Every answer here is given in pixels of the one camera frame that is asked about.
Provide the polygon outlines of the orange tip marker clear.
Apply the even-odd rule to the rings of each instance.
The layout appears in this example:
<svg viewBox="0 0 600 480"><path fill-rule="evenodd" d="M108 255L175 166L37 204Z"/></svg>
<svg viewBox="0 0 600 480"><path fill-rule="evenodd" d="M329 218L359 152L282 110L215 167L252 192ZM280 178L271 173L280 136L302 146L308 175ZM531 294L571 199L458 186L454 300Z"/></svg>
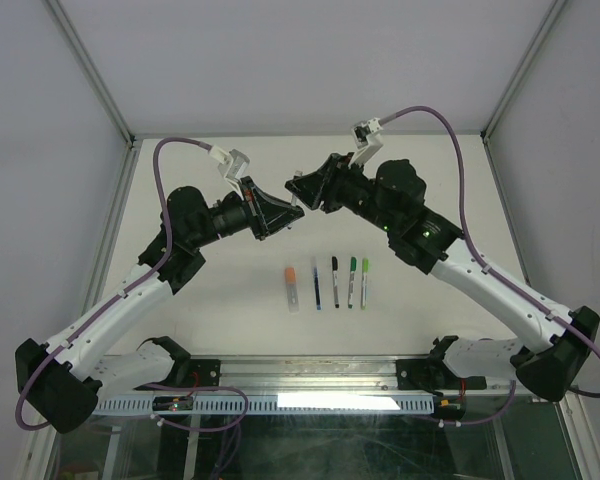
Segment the orange tip marker clear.
<svg viewBox="0 0 600 480"><path fill-rule="evenodd" d="M285 281L288 308L291 313L297 313L299 311L299 298L297 291L297 284L295 279L287 279Z"/></svg>

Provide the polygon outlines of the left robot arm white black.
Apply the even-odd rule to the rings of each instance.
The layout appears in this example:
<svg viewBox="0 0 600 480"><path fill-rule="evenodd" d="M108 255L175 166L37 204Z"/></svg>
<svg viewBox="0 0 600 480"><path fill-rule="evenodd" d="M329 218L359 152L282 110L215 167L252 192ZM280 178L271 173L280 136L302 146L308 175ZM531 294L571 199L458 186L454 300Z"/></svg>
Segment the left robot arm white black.
<svg viewBox="0 0 600 480"><path fill-rule="evenodd" d="M273 197L245 177L235 192L208 206L195 187L161 197L160 231L116 289L78 320L43 343L15 352L19 398L16 421L31 405L59 433L82 425L100 402L162 382L178 388L189 377L189 353L167 336L109 357L110 348L144 315L171 299L202 268L202 247L248 229L258 240L303 217L301 207Z"/></svg>

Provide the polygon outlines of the silver green tip pen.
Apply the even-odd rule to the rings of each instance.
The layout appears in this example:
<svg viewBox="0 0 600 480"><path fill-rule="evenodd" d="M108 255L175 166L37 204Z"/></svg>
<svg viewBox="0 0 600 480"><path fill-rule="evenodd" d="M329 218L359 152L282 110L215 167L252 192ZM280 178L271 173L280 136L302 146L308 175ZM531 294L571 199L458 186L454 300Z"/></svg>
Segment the silver green tip pen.
<svg viewBox="0 0 600 480"><path fill-rule="evenodd" d="M360 308L361 310L366 310L368 305L368 273L363 273L361 271L361 302Z"/></svg>

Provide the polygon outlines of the white blue end pen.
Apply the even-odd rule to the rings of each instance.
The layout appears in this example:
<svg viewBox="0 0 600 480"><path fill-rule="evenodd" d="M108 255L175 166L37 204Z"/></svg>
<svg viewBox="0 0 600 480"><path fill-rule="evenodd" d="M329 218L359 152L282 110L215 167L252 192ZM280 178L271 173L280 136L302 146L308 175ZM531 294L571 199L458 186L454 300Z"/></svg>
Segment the white blue end pen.
<svg viewBox="0 0 600 480"><path fill-rule="evenodd" d="M292 193L290 203L292 206L297 206L297 196L295 193ZM287 230L291 230L292 228L291 224L287 226Z"/></svg>

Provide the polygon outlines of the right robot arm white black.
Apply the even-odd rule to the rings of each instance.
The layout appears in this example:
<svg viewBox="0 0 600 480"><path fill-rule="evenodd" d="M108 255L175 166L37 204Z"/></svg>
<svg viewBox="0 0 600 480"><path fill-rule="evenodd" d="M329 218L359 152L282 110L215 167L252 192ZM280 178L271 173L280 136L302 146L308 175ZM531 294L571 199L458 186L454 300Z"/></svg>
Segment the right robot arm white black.
<svg viewBox="0 0 600 480"><path fill-rule="evenodd" d="M459 227L426 207L426 183L409 160L388 160L370 179L349 157L332 154L285 187L311 210L345 207L382 229L400 260L464 293L513 333L507 340L435 340L425 380L439 387L469 377L516 380L551 402L569 391L589 356L598 314L558 304L472 252Z"/></svg>

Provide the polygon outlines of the white green end pen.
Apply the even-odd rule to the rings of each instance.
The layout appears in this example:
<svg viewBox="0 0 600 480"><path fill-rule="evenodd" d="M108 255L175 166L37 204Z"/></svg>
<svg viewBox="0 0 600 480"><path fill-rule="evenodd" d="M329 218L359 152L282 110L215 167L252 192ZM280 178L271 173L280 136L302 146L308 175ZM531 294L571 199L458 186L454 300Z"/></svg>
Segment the white green end pen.
<svg viewBox="0 0 600 480"><path fill-rule="evenodd" d="M349 271L348 290L347 290L347 308L348 309L354 308L354 290L355 290L356 271L355 272Z"/></svg>

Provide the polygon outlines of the dark blue barrel pen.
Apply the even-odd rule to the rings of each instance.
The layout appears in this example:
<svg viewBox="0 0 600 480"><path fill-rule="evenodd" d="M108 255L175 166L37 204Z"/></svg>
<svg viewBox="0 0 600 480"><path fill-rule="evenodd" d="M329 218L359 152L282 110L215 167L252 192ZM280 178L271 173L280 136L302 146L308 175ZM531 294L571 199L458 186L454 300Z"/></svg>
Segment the dark blue barrel pen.
<svg viewBox="0 0 600 480"><path fill-rule="evenodd" d="M318 275L314 275L313 272L312 272L312 275L313 275L313 288L314 288L316 310L321 311L322 310L322 302L321 302L319 269L318 269Z"/></svg>

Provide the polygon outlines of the orange pen cap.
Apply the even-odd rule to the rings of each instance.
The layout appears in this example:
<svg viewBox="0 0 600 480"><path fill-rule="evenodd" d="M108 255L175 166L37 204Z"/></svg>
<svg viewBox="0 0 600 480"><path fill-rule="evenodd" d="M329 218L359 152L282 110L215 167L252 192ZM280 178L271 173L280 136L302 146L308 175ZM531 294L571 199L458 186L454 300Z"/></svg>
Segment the orange pen cap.
<svg viewBox="0 0 600 480"><path fill-rule="evenodd" d="M284 271L285 281L289 283L296 282L296 273L293 267L287 267Z"/></svg>

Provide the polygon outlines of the white black end pen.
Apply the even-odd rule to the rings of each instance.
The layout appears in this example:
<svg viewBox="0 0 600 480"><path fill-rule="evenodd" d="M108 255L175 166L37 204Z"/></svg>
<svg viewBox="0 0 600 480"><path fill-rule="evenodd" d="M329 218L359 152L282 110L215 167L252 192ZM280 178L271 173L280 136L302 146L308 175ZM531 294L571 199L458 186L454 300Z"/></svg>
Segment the white black end pen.
<svg viewBox="0 0 600 480"><path fill-rule="evenodd" d="M332 271L332 266L331 266L331 278L332 278L332 289L333 289L334 307L336 309L339 309L340 308L340 301L339 301L338 270L337 271Z"/></svg>

